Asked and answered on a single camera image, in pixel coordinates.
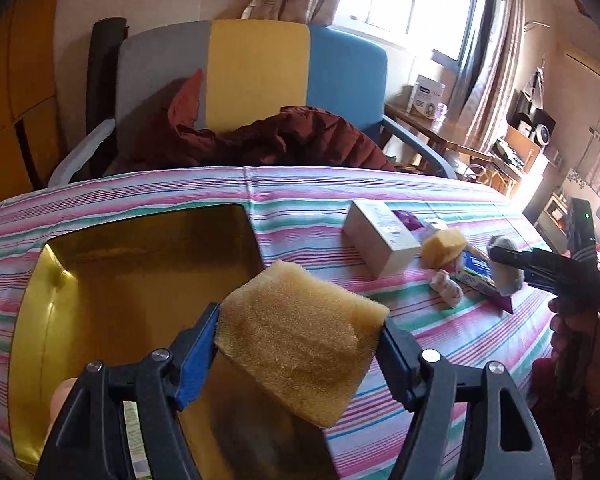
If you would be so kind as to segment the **person's right hand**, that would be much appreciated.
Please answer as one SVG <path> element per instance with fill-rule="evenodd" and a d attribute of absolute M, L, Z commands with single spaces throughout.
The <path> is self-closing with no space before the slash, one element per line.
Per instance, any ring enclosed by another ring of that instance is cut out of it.
<path fill-rule="evenodd" d="M 588 309 L 566 315 L 560 298 L 548 304 L 554 313 L 550 345 L 559 377 L 585 396 L 590 408 L 600 408 L 600 313 Z"/>

